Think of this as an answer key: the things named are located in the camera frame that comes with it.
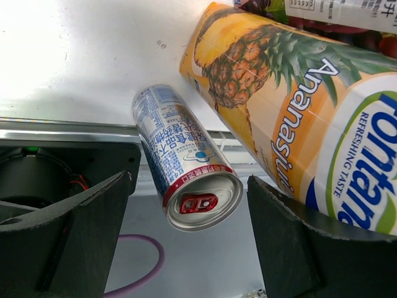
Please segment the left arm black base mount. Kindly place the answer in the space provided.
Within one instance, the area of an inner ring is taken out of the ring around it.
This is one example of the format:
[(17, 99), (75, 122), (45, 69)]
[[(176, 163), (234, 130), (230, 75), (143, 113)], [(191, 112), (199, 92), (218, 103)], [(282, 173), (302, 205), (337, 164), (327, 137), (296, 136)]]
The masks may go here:
[(1, 140), (1, 200), (44, 208), (127, 171), (135, 190), (134, 143)]

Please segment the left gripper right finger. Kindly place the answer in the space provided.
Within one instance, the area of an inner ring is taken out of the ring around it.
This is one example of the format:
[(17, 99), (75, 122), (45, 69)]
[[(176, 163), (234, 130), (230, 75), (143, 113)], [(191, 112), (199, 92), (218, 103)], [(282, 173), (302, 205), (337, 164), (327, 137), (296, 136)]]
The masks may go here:
[(248, 205), (268, 297), (396, 296), (396, 237), (332, 219), (256, 176)]

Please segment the blue carton maroon side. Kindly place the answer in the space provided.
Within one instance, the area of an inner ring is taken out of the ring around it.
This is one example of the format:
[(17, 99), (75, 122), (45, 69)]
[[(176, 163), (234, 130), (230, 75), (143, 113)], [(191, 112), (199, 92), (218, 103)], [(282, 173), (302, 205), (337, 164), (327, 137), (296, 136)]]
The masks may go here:
[(301, 30), (396, 58), (396, 0), (234, 1)]

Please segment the energy drink can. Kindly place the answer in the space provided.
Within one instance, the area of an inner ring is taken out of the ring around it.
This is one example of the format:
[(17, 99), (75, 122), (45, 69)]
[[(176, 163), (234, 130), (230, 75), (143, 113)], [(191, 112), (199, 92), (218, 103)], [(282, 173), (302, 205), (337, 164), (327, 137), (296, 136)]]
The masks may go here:
[(168, 222), (198, 232), (229, 217), (243, 184), (183, 98), (156, 84), (137, 92), (132, 110)]

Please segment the blue carton yellow side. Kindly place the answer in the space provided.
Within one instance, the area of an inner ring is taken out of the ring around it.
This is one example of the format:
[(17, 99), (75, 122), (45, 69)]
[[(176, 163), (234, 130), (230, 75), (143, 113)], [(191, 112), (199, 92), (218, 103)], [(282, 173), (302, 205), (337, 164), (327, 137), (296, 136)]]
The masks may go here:
[(396, 60), (213, 2), (181, 75), (280, 190), (396, 234)]

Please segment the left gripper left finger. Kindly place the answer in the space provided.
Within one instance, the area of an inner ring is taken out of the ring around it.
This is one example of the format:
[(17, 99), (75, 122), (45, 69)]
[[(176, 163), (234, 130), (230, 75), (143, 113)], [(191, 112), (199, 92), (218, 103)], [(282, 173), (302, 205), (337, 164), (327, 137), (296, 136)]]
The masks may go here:
[(130, 175), (1, 221), (1, 297), (103, 297)]

